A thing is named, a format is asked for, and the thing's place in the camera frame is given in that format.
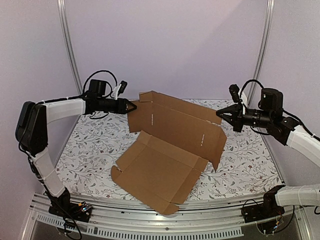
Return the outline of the brown cardboard box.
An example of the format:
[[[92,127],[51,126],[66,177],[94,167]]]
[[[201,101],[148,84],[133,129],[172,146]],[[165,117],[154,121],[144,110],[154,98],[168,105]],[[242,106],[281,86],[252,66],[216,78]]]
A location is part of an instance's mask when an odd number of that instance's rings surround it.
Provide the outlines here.
[[[227,136],[216,111],[149,91],[127,116],[135,142],[118,158],[114,183],[162,215],[179,210],[207,164],[217,169]]]

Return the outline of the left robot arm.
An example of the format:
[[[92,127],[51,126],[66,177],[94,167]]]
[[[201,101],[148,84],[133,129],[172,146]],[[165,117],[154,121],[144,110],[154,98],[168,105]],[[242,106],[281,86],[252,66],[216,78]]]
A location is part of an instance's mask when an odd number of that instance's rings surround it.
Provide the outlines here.
[[[95,112],[125,115],[136,109],[137,105],[126,98],[70,97],[38,103],[26,101],[19,115],[15,138],[20,151],[31,161],[31,166],[35,168],[35,174],[48,195],[59,198],[67,190],[59,179],[49,154],[48,124]]]

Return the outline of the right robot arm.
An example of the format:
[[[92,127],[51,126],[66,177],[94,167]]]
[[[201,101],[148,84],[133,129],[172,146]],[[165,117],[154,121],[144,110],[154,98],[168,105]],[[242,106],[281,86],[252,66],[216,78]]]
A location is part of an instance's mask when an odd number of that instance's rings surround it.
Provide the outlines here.
[[[248,108],[241,98],[242,91],[236,84],[229,87],[233,105],[220,109],[216,115],[241,132],[244,126],[265,129],[282,145],[289,147],[316,166],[320,164],[320,139],[307,131],[298,117],[291,113],[283,116],[283,94],[274,88],[262,88],[258,109]],[[258,213],[269,218],[278,207],[320,205],[320,185],[285,186],[279,185],[266,192]]]

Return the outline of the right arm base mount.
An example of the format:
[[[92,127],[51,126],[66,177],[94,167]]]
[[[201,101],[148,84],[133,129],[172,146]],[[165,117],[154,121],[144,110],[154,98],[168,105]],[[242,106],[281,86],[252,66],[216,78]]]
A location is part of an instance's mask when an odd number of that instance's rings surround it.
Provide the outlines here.
[[[263,202],[257,203],[255,200],[253,205],[246,206],[249,200],[246,200],[241,209],[241,215],[245,223],[257,222],[275,217],[271,223],[259,223],[257,229],[264,235],[274,235],[279,225],[283,223],[283,214],[285,209],[279,206],[275,199],[274,193],[265,193]]]

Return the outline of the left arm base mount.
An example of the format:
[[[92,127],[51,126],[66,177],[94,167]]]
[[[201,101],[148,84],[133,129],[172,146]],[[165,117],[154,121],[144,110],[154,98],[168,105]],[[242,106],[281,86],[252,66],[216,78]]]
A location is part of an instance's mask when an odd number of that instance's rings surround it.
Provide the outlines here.
[[[60,197],[54,197],[48,194],[50,199],[50,207],[48,212],[52,215],[64,217],[67,219],[73,219],[80,222],[88,223],[93,206],[85,201],[79,203],[73,203],[70,201],[70,195],[68,193],[62,194]]]

